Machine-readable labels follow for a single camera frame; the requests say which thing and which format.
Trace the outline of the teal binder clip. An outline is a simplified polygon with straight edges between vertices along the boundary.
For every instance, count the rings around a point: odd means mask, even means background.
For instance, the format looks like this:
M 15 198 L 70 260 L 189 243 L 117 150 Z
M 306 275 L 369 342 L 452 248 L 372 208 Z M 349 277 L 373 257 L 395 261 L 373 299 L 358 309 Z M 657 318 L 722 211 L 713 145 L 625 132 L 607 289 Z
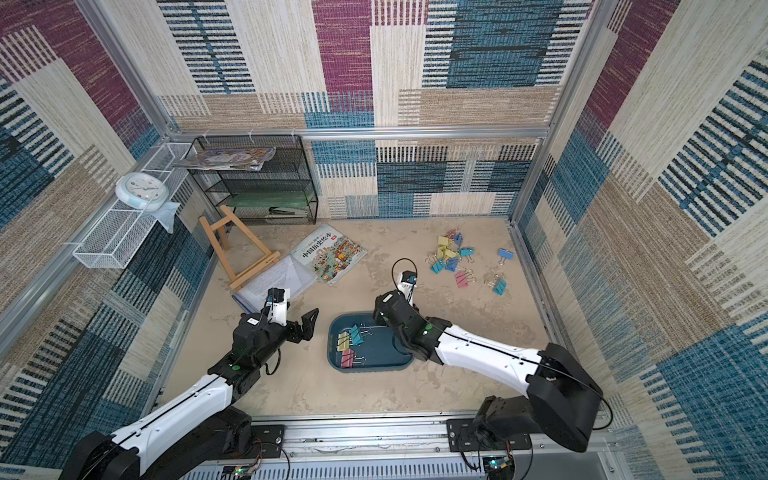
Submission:
M 349 329 L 348 333 L 349 333 L 350 344 L 353 346 L 362 345 L 368 336 L 373 335 L 373 332 L 371 329 L 362 329 L 357 325 L 353 325 Z
M 443 259 L 437 259 L 437 260 L 435 260 L 435 261 L 434 261 L 434 262 L 431 264 L 431 266 L 430 266 L 430 270 L 431 270 L 433 273 L 435 273 L 435 274 L 439 274 L 439 273 L 440 273 L 440 272 L 442 272 L 442 271 L 443 271 L 445 268 L 446 268 L 446 263 L 445 263 L 445 261 L 444 261 Z

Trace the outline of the pink binder clip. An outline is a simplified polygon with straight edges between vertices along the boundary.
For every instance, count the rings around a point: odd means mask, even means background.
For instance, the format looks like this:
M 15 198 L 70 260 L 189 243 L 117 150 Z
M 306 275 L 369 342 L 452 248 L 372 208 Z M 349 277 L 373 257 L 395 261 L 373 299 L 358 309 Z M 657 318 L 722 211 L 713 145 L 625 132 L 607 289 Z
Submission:
M 340 365 L 343 369 L 351 369 L 357 366 L 364 366 L 365 358 L 362 356 L 357 356 L 353 350 L 349 349 L 342 353 Z
M 458 288 L 466 288 L 476 282 L 476 278 L 471 270 L 459 271 L 455 274 L 454 278 Z

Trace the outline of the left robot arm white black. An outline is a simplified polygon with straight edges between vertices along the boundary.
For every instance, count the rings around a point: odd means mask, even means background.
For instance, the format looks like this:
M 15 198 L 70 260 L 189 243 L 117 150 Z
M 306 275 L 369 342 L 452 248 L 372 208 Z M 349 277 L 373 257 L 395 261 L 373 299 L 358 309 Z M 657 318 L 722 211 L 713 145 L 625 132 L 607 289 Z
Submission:
M 267 306 L 241 316 L 231 350 L 192 387 L 115 432 L 92 432 L 74 447 L 63 479 L 178 479 L 219 455 L 243 456 L 251 417 L 235 403 L 261 378 L 286 342 L 309 341 L 319 311 L 289 321 Z

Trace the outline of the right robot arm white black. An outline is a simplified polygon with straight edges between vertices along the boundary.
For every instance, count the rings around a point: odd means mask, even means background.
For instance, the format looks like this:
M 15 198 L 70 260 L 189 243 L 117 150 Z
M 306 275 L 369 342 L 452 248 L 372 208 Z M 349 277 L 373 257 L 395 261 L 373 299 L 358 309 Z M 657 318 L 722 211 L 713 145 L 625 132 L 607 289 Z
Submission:
M 564 347 L 526 349 L 477 336 L 422 316 L 398 290 L 376 298 L 373 318 L 415 358 L 469 370 L 519 393 L 483 401 L 470 427 L 478 436 L 506 440 L 541 433 L 570 451 L 587 450 L 603 392 Z

